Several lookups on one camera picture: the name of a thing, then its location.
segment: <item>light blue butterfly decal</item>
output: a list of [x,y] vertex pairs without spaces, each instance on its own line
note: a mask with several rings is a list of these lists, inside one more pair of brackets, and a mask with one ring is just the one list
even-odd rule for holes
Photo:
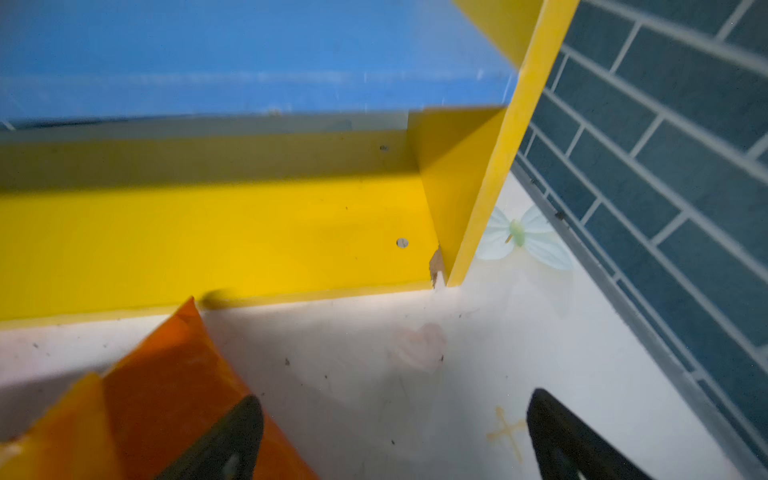
[[509,255],[515,246],[525,248],[536,260],[557,270],[573,268],[568,250],[535,205],[519,221],[510,221],[494,207],[475,256],[480,260],[499,260]]

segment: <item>brick pattern wallpaper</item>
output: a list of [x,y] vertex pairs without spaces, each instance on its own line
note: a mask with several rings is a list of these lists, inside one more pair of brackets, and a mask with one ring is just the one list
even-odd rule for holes
[[762,478],[768,0],[582,0],[513,172],[564,214]]

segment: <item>yellow side panel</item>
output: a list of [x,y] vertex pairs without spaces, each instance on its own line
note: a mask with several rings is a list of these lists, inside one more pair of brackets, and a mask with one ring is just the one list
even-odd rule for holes
[[[517,65],[521,42],[529,34],[515,26],[524,22],[533,34],[505,111],[425,113],[409,121],[409,140],[422,169],[448,286],[464,281],[578,0],[544,0],[536,22],[532,12],[537,2],[458,4]],[[457,126],[451,129],[449,123]]]
[[15,172],[0,180],[0,319],[431,287],[437,239],[404,131],[12,145],[0,158]]
[[496,48],[520,68],[542,0],[454,0]]

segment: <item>orange bag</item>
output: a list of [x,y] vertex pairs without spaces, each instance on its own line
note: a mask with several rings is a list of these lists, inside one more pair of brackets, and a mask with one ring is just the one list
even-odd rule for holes
[[[151,480],[249,394],[189,299],[103,378],[87,374],[0,445],[0,479]],[[268,415],[253,478],[317,478]]]

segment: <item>white surface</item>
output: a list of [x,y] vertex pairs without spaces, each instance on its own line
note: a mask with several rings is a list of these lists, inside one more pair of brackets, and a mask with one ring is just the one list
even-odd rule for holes
[[[498,203],[504,213],[519,219],[531,203],[509,177]],[[522,463],[509,437],[487,437],[502,429],[497,407],[510,425],[525,418],[535,387],[656,480],[740,478],[578,263],[557,271],[515,249],[475,261],[456,289],[205,319],[323,478],[540,478],[526,430],[512,434]],[[1,332],[0,439],[161,320]]]

